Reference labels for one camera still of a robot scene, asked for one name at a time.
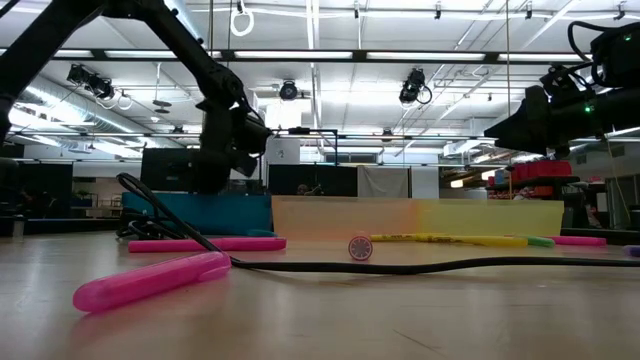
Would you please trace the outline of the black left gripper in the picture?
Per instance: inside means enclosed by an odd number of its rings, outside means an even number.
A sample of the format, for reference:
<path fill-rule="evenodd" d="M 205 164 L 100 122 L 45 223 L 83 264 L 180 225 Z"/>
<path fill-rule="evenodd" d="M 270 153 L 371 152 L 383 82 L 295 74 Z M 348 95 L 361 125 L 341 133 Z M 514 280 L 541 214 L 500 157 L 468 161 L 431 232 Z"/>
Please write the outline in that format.
<path fill-rule="evenodd" d="M 194 170 L 193 186 L 197 193 L 219 193 L 230 178 L 231 169 L 249 168 L 251 156 L 239 146 L 237 136 L 246 125 L 247 111 L 242 106 L 229 108 L 212 100 L 203 100 L 197 105 L 205 119 L 199 136 L 200 149 L 196 161 L 218 166 Z"/>

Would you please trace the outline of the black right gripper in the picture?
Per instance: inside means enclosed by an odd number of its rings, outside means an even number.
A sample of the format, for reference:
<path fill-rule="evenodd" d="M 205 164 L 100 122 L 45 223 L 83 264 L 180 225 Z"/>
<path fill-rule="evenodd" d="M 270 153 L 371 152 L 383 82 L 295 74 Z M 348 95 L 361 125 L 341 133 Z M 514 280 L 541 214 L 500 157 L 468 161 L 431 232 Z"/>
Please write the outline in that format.
<path fill-rule="evenodd" d="M 567 156 L 569 142 L 603 133 L 596 119 L 597 85 L 579 71 L 590 64 L 553 64 L 547 73 L 547 94 L 541 86 L 525 90 L 517 111 L 484 131 L 497 147 Z"/>

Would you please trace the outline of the pink highlighter marker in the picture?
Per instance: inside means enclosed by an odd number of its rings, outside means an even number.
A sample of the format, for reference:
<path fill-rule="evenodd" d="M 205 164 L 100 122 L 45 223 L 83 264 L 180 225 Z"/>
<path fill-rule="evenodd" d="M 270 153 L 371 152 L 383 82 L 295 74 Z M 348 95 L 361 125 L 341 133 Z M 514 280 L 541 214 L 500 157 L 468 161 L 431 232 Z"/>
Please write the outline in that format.
<path fill-rule="evenodd" d="M 278 251 L 287 246 L 281 237 L 227 237 L 210 238 L 209 241 L 222 251 Z M 130 253 L 199 252 L 205 248 L 193 239 L 184 240 L 136 240 L 128 243 Z"/>
<path fill-rule="evenodd" d="M 603 247 L 607 245 L 605 238 L 581 236 L 551 236 L 556 245 Z"/>
<path fill-rule="evenodd" d="M 366 236 L 355 236 L 349 242 L 348 252 L 353 260 L 366 261 L 373 254 L 372 242 Z"/>
<path fill-rule="evenodd" d="M 101 312 L 192 283 L 225 276 L 228 255 L 206 252 L 99 278 L 80 286 L 73 305 L 84 312 Z"/>

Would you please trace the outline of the yellow highlighter marker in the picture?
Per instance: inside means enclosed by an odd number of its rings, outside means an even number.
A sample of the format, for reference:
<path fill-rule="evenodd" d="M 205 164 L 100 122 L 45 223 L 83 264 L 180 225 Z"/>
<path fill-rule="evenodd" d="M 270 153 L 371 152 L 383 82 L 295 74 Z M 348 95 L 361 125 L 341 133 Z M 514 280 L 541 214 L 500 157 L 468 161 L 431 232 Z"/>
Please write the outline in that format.
<path fill-rule="evenodd" d="M 528 240 L 504 236 L 429 236 L 426 242 L 441 244 L 464 244 L 486 247 L 527 247 Z"/>
<path fill-rule="evenodd" d="M 444 234 L 415 233 L 415 234 L 379 234 L 371 235 L 371 242 L 425 242 L 425 243 L 465 243 L 464 237 L 454 237 Z"/>

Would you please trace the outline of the blue plastic bin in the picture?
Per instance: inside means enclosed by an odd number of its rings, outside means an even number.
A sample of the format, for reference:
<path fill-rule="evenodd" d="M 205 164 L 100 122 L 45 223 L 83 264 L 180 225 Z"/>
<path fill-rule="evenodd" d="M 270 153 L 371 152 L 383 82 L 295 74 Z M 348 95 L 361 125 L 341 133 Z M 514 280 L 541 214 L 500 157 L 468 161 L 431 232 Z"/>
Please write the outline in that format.
<path fill-rule="evenodd" d="M 267 195 L 159 193 L 174 215 L 202 235 L 273 237 L 271 198 Z M 119 238 L 187 239 L 189 233 L 148 201 L 127 192 Z"/>

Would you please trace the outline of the red storage bin shelf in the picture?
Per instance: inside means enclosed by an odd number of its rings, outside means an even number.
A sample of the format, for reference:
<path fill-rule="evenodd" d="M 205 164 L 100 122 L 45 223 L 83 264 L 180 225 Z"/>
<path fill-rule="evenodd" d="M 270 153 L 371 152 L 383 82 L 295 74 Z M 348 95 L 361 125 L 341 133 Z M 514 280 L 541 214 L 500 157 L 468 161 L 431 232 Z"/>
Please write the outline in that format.
<path fill-rule="evenodd" d="M 563 188 L 579 182 L 565 160 L 539 160 L 515 164 L 510 171 L 496 171 L 486 188 L 489 199 L 560 200 Z"/>

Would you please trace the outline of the large black monitor screen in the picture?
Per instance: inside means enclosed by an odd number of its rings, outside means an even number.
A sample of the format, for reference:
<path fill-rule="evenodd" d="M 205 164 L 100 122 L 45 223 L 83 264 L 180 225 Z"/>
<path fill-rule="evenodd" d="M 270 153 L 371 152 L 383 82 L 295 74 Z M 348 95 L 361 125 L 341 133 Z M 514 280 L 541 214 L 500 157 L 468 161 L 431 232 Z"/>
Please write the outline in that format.
<path fill-rule="evenodd" d="M 154 191 L 193 193 L 195 153 L 186 148 L 144 149 L 140 181 Z"/>

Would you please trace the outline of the yellow translucent plastic bin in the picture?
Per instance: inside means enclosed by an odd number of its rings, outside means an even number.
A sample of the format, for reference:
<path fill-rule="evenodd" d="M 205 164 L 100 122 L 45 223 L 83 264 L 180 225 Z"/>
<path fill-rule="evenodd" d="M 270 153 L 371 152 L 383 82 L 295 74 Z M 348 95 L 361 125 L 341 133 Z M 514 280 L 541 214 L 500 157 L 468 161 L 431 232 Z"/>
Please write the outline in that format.
<path fill-rule="evenodd" d="M 562 201 L 435 199 L 418 200 L 420 232 L 448 235 L 559 235 Z"/>

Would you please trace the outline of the black partition panel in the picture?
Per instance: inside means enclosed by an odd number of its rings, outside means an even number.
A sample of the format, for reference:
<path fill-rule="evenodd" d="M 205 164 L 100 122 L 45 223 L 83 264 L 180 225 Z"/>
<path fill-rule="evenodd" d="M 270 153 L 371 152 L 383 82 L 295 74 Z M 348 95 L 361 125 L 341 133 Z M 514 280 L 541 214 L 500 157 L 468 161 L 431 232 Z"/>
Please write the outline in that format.
<path fill-rule="evenodd" d="M 268 189 L 273 195 L 297 195 L 300 184 L 320 185 L 322 196 L 356 197 L 357 169 L 334 165 L 270 165 Z"/>

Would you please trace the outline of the orange translucent plastic bin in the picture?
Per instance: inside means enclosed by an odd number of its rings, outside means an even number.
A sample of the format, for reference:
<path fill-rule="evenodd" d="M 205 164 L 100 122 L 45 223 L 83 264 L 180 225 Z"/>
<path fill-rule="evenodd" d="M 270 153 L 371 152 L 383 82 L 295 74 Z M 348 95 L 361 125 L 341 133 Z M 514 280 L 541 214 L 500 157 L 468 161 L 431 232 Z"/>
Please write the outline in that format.
<path fill-rule="evenodd" d="M 419 230 L 417 204 L 407 198 L 274 196 L 275 232 L 290 241 L 346 242 L 358 234 Z"/>

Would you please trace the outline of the grey fabric panel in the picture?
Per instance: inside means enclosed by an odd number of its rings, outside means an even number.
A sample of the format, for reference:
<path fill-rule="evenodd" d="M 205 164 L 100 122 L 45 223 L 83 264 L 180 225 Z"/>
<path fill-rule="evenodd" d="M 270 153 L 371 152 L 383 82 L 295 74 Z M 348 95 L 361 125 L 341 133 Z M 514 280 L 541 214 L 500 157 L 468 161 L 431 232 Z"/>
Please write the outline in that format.
<path fill-rule="evenodd" d="M 409 171 L 405 168 L 357 167 L 359 197 L 408 198 Z"/>

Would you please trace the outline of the black overhead light bar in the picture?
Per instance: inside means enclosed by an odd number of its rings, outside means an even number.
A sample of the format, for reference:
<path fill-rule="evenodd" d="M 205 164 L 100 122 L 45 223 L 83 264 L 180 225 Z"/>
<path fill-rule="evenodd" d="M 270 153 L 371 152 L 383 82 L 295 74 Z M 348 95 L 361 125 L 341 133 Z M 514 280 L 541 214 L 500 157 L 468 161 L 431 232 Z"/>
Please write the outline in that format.
<path fill-rule="evenodd" d="M 380 51 L 380 50 L 213 50 L 208 53 L 221 62 L 302 62 L 302 63 L 410 63 L 454 65 L 545 65 L 580 64 L 575 53 Z M 62 49 L 55 61 L 93 62 L 176 62 L 170 50 L 149 49 Z"/>

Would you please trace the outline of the black neighbouring rig frame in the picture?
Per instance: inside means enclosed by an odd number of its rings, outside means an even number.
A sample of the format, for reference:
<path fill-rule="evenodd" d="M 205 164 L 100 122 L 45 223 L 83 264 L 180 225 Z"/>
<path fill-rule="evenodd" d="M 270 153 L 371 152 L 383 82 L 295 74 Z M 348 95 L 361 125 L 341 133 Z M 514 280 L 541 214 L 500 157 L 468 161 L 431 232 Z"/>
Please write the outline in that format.
<path fill-rule="evenodd" d="M 262 161 L 266 167 L 270 165 L 299 165 L 301 163 L 302 148 L 306 142 L 316 144 L 322 154 L 325 147 L 338 153 L 339 132 L 335 129 L 312 129 L 294 127 L 288 129 L 273 129 L 267 139 L 266 151 Z"/>

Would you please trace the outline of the silver ceiling air duct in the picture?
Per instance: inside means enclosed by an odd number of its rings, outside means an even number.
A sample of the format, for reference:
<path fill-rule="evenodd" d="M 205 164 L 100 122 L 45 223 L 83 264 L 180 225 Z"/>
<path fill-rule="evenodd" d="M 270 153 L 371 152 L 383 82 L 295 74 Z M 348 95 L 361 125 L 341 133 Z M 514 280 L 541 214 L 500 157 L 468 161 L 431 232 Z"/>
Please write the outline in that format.
<path fill-rule="evenodd" d="M 65 88 L 41 76 L 19 95 L 9 120 L 9 142 L 80 153 L 99 150 L 118 158 L 137 158 L 143 149 L 157 145 L 107 102 L 83 96 L 79 85 Z"/>

